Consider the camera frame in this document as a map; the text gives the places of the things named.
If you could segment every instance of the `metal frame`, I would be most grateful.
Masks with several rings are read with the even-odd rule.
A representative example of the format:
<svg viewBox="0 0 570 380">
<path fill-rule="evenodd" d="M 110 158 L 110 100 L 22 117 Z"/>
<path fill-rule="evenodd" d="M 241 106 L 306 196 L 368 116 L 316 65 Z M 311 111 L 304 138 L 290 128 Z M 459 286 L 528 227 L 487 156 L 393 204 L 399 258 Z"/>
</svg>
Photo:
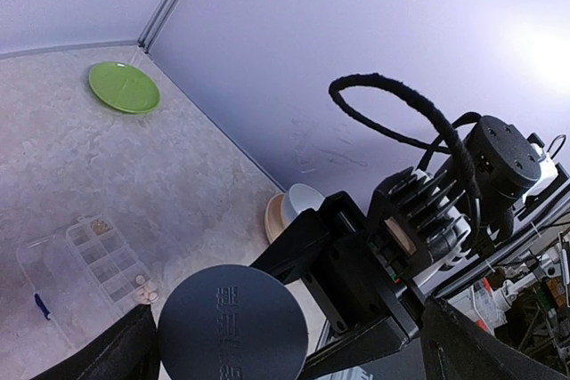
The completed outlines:
<svg viewBox="0 0 570 380">
<path fill-rule="evenodd" d="M 113 42 L 94 42 L 92 44 L 66 44 L 64 46 L 49 46 L 46 48 L 31 48 L 23 51 L 12 51 L 8 53 L 0 53 L 0 60 L 7 60 L 10 58 L 25 57 L 27 55 L 37 55 L 40 53 L 61 53 L 65 51 L 72 51 L 75 49 L 89 49 L 89 48 L 111 48 L 114 46 L 136 46 L 136 40 L 118 40 Z"/>
<path fill-rule="evenodd" d="M 168 17 L 175 9 L 176 5 L 178 4 L 179 0 L 161 0 L 159 6 L 157 7 L 156 11 L 152 14 L 151 19 L 144 27 L 141 35 L 138 38 L 139 46 L 145 51 L 145 53 L 149 53 L 149 50 L 152 48 L 152 45 L 156 41 L 160 30 L 166 24 Z"/>
</svg>

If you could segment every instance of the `plastic compartment box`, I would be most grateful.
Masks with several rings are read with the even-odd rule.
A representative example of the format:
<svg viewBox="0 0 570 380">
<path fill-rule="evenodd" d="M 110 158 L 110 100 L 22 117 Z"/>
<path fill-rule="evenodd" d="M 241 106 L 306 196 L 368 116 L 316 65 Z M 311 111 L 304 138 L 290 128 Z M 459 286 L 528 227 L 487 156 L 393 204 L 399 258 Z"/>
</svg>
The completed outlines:
<svg viewBox="0 0 570 380">
<path fill-rule="evenodd" d="M 67 229 L 66 237 L 78 261 L 118 314 L 127 313 L 139 303 L 138 295 L 151 274 L 109 218 L 82 218 Z"/>
<path fill-rule="evenodd" d="M 62 235 L 19 247 L 16 255 L 31 285 L 29 304 L 36 304 L 37 293 L 50 312 L 49 322 L 71 350 L 83 347 L 117 321 L 116 310 L 86 275 Z M 39 308 L 37 316 L 42 316 Z"/>
<path fill-rule="evenodd" d="M 492 290 L 486 279 L 454 296 L 449 303 L 458 311 L 494 335 L 494 329 L 506 323 L 505 313 L 493 300 Z"/>
</svg>

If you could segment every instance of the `green plate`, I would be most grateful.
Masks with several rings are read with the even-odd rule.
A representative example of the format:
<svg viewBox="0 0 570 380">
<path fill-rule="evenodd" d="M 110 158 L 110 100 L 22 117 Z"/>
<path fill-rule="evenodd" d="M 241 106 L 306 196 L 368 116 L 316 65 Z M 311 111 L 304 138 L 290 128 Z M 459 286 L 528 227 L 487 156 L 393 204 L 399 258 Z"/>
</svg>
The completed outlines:
<svg viewBox="0 0 570 380">
<path fill-rule="evenodd" d="M 101 101 L 126 113 L 149 113 L 160 104 L 160 91 L 152 79 L 120 62 L 93 66 L 89 85 Z"/>
</svg>

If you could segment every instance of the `beige object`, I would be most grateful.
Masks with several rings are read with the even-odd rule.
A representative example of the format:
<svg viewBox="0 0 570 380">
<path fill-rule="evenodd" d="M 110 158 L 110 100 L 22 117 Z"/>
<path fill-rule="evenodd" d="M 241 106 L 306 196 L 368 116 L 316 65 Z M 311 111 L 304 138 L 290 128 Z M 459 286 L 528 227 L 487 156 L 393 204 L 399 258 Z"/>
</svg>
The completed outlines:
<svg viewBox="0 0 570 380">
<path fill-rule="evenodd" d="M 144 284 L 144 289 L 147 292 L 151 293 L 152 291 L 156 291 L 157 289 L 159 289 L 159 287 L 157 286 L 157 284 L 149 280 L 146 284 Z"/>
<path fill-rule="evenodd" d="M 269 243 L 273 243 L 285 230 L 281 219 L 281 204 L 283 193 L 271 198 L 265 208 L 265 234 Z"/>
<path fill-rule="evenodd" d="M 95 235 L 101 236 L 110 230 L 110 226 L 103 220 L 94 220 L 91 222 L 91 230 L 95 232 Z"/>
</svg>

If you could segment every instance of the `white bowl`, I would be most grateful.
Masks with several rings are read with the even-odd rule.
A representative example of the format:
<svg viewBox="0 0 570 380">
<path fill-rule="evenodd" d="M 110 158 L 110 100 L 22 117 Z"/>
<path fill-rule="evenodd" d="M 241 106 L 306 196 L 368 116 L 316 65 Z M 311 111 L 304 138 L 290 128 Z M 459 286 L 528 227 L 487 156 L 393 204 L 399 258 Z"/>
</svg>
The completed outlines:
<svg viewBox="0 0 570 380">
<path fill-rule="evenodd" d="M 319 209 L 324 196 L 316 189 L 306 184 L 293 184 L 281 203 L 281 219 L 285 227 L 289 226 L 295 218 L 306 209 Z"/>
</svg>

